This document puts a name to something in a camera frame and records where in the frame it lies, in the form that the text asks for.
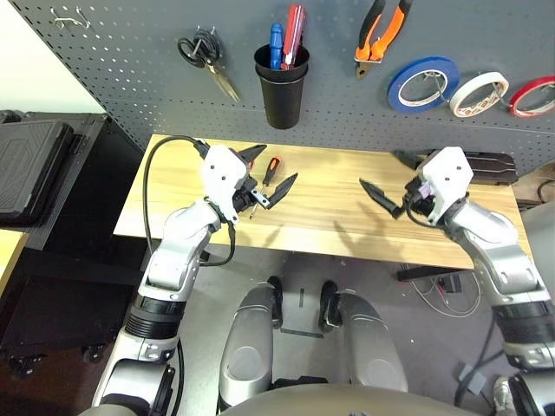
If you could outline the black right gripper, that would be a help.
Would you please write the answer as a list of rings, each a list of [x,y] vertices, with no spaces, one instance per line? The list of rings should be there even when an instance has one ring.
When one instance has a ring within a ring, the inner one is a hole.
[[[427,158],[426,155],[403,150],[394,150],[392,154],[403,165],[412,170],[416,170]],[[383,190],[374,184],[364,179],[359,179],[359,183],[369,197],[387,211],[392,218],[398,219],[405,212],[403,206],[399,206],[387,198]],[[419,177],[414,177],[405,185],[405,189],[405,207],[423,216],[428,216],[434,209],[434,195],[432,194],[430,184]]]

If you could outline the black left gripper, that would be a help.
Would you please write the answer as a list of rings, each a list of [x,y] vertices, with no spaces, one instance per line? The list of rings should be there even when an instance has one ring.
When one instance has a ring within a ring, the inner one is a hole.
[[[248,168],[252,168],[255,159],[266,149],[266,147],[267,145],[262,144],[250,146],[238,151],[238,156]],[[285,179],[275,188],[274,193],[267,198],[264,194],[257,190],[257,180],[248,174],[243,184],[237,191],[234,192],[232,196],[233,208],[237,213],[246,211],[248,208],[255,205],[261,205],[266,210],[270,210],[287,195],[289,190],[294,185],[297,176],[298,174],[295,173]]]

